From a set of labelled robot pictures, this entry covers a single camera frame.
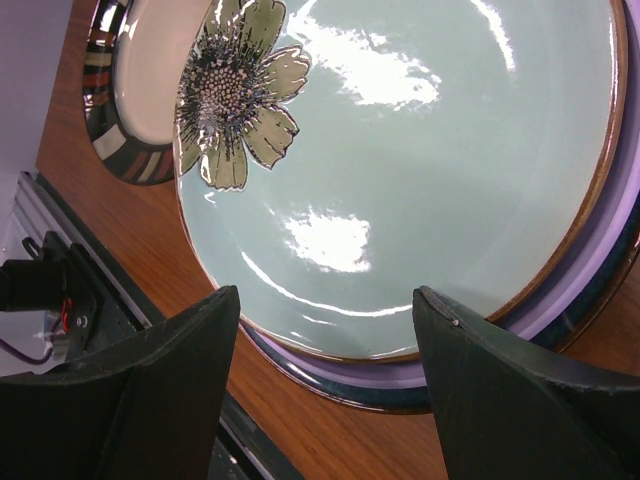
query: light blue plate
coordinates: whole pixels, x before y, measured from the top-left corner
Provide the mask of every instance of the light blue plate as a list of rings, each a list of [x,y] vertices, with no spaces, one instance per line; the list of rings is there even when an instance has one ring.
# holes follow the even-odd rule
[[[205,42],[188,62],[174,150],[193,249],[252,326],[324,357],[406,359],[416,285],[495,320],[550,273],[613,158],[619,0],[234,5],[201,32],[222,61],[189,70]],[[225,89],[191,98],[205,75],[254,109],[244,124]]]

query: painted flower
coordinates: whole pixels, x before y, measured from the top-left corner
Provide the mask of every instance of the painted flower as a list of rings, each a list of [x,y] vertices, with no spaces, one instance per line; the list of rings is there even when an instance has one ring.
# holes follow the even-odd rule
[[[243,143],[272,169],[299,132],[281,102],[295,97],[311,62],[300,46],[271,52],[285,5],[278,0],[216,0],[207,11],[180,79],[174,153],[183,175],[198,161],[212,187],[247,182]]]

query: ceramic plate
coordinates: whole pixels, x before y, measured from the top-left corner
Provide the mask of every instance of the ceramic plate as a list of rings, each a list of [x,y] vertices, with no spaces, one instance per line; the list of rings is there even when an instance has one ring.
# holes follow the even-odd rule
[[[627,18],[630,26],[636,24],[634,20],[640,19],[640,2],[629,2]],[[620,142],[609,178],[592,217],[558,265],[558,271],[527,300],[526,303],[536,300],[531,308],[522,308],[522,315],[516,316],[518,321],[508,326],[512,332],[546,348],[565,348],[568,341],[584,331],[611,299],[638,254],[639,64],[638,38],[635,28],[630,28],[629,89]],[[550,309],[545,308],[544,314],[540,314],[540,305],[554,308],[562,305],[562,309],[549,321],[545,314]],[[419,361],[388,365],[338,364],[294,354],[248,326],[244,326],[243,331],[288,377],[334,401],[396,413],[428,409],[426,382]]]
[[[101,0],[87,39],[83,102],[102,163],[136,185],[173,178],[178,80],[210,0]]]
[[[497,320],[544,280],[613,158],[619,1],[237,5],[192,49],[174,149],[194,251],[252,326],[400,360],[416,285]]]

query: wire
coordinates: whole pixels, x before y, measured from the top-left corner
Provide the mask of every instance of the wire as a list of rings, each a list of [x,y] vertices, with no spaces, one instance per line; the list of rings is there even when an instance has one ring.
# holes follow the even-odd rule
[[[56,323],[53,324],[53,327],[51,328],[51,331],[48,334],[49,337],[52,337],[55,335],[56,329],[60,325],[60,322],[61,322],[61,319],[59,318],[58,320],[56,320]],[[6,341],[4,341],[2,338],[0,338],[0,349],[4,350],[9,355],[17,358],[18,360],[21,360],[24,363],[28,363],[29,365],[44,365],[49,361],[49,359],[51,358],[51,355],[53,355],[53,341],[50,339],[47,339],[46,342],[47,342],[47,349],[45,350],[44,356],[42,358],[30,357],[29,355],[22,353],[13,345],[10,345]]]

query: wooden surface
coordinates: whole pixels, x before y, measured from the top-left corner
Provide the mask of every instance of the wooden surface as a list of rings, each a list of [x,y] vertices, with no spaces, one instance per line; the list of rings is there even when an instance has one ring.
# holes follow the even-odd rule
[[[100,165],[84,125],[81,75],[94,0],[76,0],[38,168],[165,315],[211,291],[182,231],[173,183],[132,187]],[[568,351],[640,374],[640,267]],[[239,335],[229,390],[309,479],[446,478],[433,417],[365,413],[280,375]]]

